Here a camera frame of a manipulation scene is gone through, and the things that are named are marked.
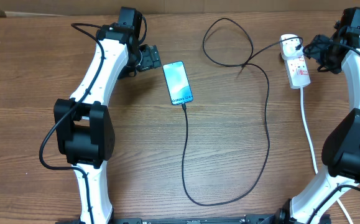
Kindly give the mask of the blue-framed smartphone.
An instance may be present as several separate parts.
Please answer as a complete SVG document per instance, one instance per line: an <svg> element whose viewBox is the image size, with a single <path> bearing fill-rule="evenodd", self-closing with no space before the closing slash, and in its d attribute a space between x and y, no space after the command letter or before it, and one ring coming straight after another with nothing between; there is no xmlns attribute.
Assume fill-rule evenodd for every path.
<svg viewBox="0 0 360 224"><path fill-rule="evenodd" d="M193 101L193 93L182 61L163 65L163 72L171 104L182 105Z"/></svg>

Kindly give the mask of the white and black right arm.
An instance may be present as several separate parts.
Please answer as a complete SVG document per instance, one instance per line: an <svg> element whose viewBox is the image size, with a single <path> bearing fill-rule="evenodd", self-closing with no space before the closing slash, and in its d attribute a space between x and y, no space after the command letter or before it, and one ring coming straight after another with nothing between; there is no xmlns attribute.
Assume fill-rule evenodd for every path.
<svg viewBox="0 0 360 224"><path fill-rule="evenodd" d="M310 84L306 58L314 58L318 72L346 76L348 115L324 142L323 166L297 196L288 200L264 223L330 223L325 212L347 191L360 184L360 7L347 8L331 37L316 35L306 46L293 34L280 38L281 56L291 88Z"/></svg>

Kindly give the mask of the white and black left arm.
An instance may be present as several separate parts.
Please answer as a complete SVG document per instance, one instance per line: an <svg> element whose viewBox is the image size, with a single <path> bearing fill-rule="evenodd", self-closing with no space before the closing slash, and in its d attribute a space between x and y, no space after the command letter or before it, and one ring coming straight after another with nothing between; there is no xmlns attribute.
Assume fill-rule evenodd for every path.
<svg viewBox="0 0 360 224"><path fill-rule="evenodd" d="M108 160L113 154L115 132L108 105L116 82L161 66L154 45L144 43L145 17L137 9L122 7L119 19L97 26L91 38L96 43L92 62L79 87L68 99L58 99L53 108L55 124L41 143L39 153L53 134L67 166L50 170L72 170L78 182L81 215L75 223L113 223L114 208L108 194Z"/></svg>

